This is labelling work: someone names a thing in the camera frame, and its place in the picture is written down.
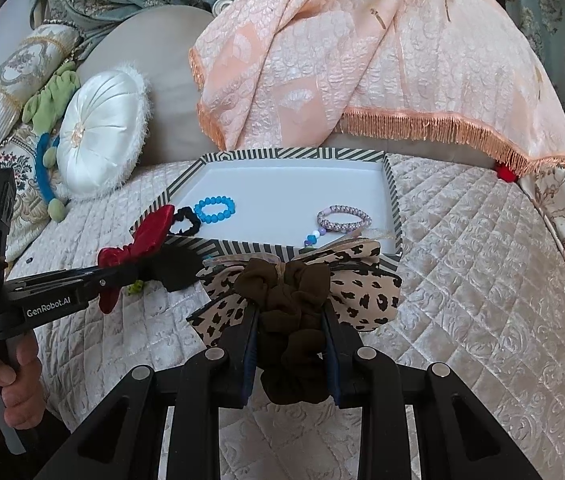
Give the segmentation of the person's left hand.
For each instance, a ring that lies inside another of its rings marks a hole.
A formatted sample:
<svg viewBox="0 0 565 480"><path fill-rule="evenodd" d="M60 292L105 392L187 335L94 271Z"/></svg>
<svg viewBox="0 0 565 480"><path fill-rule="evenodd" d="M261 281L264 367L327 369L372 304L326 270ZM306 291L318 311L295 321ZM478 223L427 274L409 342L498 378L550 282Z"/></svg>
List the person's left hand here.
<svg viewBox="0 0 565 480"><path fill-rule="evenodd" d="M19 341L16 357L17 370L0 360L4 421L11 428L28 430L40 424L46 410L40 382L42 363L38 358L38 343L32 330Z"/></svg>

